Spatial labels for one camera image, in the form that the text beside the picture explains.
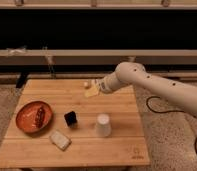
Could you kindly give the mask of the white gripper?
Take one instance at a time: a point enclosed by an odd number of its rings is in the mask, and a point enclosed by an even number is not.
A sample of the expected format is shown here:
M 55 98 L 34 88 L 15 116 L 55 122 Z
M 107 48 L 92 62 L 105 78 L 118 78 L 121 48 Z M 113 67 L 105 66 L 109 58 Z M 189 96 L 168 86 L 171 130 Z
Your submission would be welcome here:
M 115 73 L 106 75 L 101 79 L 93 79 L 92 82 L 95 85 L 92 85 L 85 91 L 86 98 L 97 96 L 99 94 L 99 91 L 104 94 L 110 94 L 122 87 L 122 83 L 118 80 Z

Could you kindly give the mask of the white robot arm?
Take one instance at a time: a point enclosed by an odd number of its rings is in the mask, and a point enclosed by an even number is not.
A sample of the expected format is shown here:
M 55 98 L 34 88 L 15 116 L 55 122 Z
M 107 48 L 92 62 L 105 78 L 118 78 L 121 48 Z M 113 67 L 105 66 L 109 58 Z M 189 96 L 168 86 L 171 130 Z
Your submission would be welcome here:
M 91 82 L 86 97 L 113 93 L 129 85 L 138 85 L 166 99 L 197 118 L 197 87 L 150 74 L 140 63 L 122 62 L 114 72 Z

